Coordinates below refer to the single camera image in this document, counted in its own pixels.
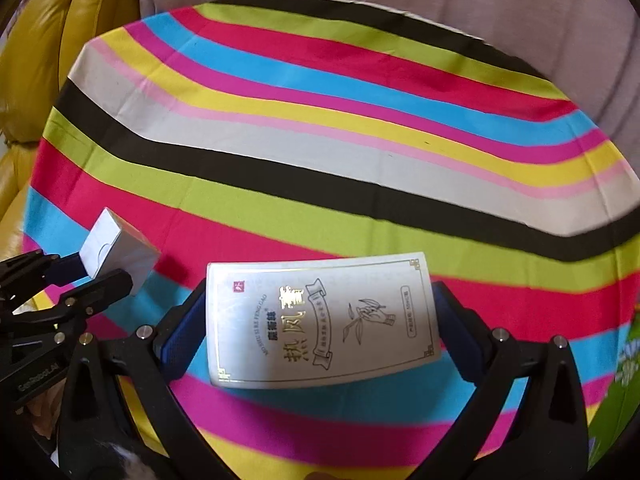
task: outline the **yellow chair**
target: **yellow chair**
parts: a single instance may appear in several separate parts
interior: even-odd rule
[[[20,253],[36,149],[60,87],[91,38],[140,18],[138,0],[30,0],[0,53],[0,260]]]

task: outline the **silver bolt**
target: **silver bolt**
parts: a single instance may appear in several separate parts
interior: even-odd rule
[[[558,348],[566,348],[567,346],[569,346],[569,342],[564,336],[557,335],[554,337],[554,345],[556,345]]]
[[[494,339],[497,339],[498,341],[507,341],[507,339],[511,337],[511,335],[505,328],[494,328],[494,330],[491,332],[491,335],[494,336]]]
[[[153,332],[154,332],[154,328],[152,326],[143,325],[138,327],[138,329],[136,330],[136,335],[140,339],[147,339],[148,337],[151,337]]]
[[[90,332],[85,332],[78,338],[78,342],[81,345],[88,345],[93,339],[94,336]]]

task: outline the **colorful striped fabric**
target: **colorful striped fabric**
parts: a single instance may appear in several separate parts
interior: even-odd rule
[[[424,251],[490,326],[570,338],[591,411],[603,398],[640,288],[640,182],[521,60],[365,4],[237,0],[109,32],[69,79],[25,248],[77,251],[107,206],[162,251],[135,298],[92,320],[98,335],[158,322],[207,262]],[[204,345],[172,388],[248,480],[404,478],[473,390],[446,352],[369,381],[217,389]]]

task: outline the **magenta stripe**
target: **magenta stripe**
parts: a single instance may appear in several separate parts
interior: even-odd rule
[[[587,192],[595,187],[602,186],[614,177],[625,173],[624,162],[620,160],[599,174],[574,184],[555,187],[528,186],[527,184],[511,180],[504,175],[494,173],[484,168],[478,168],[473,164],[455,160],[438,153],[426,152],[425,150],[420,150],[399,142],[380,139],[379,137],[366,136],[355,132],[349,132],[347,130],[322,126],[320,124],[302,123],[259,115],[220,112],[217,110],[195,107],[179,101],[152,81],[145,79],[144,76],[136,72],[134,68],[130,67],[126,62],[120,59],[120,57],[109,47],[108,44],[104,42],[104,40],[100,38],[93,40],[91,47],[100,53],[109,65],[140,88],[140,90],[149,98],[168,108],[170,111],[187,117],[253,124],[255,126],[268,126],[299,133],[328,137],[331,139],[341,140],[343,142],[368,146],[370,148],[377,148],[379,150],[398,153],[399,155],[423,160],[431,164],[449,168],[450,170],[459,171],[460,173],[469,174],[470,176],[486,180],[498,186],[509,187],[532,198],[566,198],[569,196],[575,196],[577,194]],[[600,131],[592,130],[591,133],[593,132],[599,133]]]
[[[277,88],[262,83],[247,81],[229,74],[217,72],[194,62],[177,50],[174,50],[164,41],[160,40],[143,22],[132,23],[127,25],[125,28],[134,40],[156,56],[163,64],[209,89],[250,98],[267,100],[276,99],[283,102],[322,107],[329,110],[336,110],[378,119],[388,123],[400,124],[401,126],[406,126],[422,132],[438,135],[444,139],[466,144],[467,146],[471,146],[472,148],[476,148],[487,153],[493,153],[494,155],[500,156],[500,158],[505,158],[506,160],[512,160],[512,158],[508,156],[508,153],[513,152],[514,157],[517,158],[519,156],[521,157],[520,154],[526,153],[529,150],[534,150],[533,153],[535,153],[534,158],[536,160],[539,158],[546,159],[541,160],[540,163],[548,164],[550,162],[557,162],[556,159],[558,158],[558,155],[555,153],[557,146],[518,146],[519,149],[516,150],[516,146],[511,144],[486,139],[481,136],[464,132],[463,130],[458,130],[450,126],[437,123],[436,121],[417,117],[391,108],[383,108],[333,96],[311,94],[310,92]],[[564,152],[567,155],[566,158],[579,156],[585,148],[589,146],[592,147],[592,145],[597,146],[604,142],[604,140],[607,140],[607,137],[597,129],[591,130],[583,137],[584,138],[575,139],[565,144],[560,144],[562,147],[561,152]],[[530,162],[530,158],[531,157],[527,155],[527,160],[523,160],[522,162]]]
[[[331,72],[488,114],[550,121],[577,110],[552,99],[475,81],[412,60],[360,46],[206,18],[193,7],[171,15],[193,34],[236,50]]]
[[[90,319],[90,330],[100,338],[125,335],[104,315]],[[588,406],[602,400],[611,379],[606,376],[583,385]],[[191,420],[203,430],[260,452],[326,466],[416,465],[450,427],[447,423],[399,427],[319,420],[292,413],[284,416],[280,410],[239,399],[189,374],[174,381],[171,388]],[[499,417],[483,452],[500,446],[513,417],[514,412]]]

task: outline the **white box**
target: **white box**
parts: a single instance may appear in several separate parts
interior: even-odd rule
[[[138,293],[160,251],[133,225],[104,208],[89,231],[80,259],[87,274],[96,278],[115,269],[126,270],[133,281],[131,295]]]

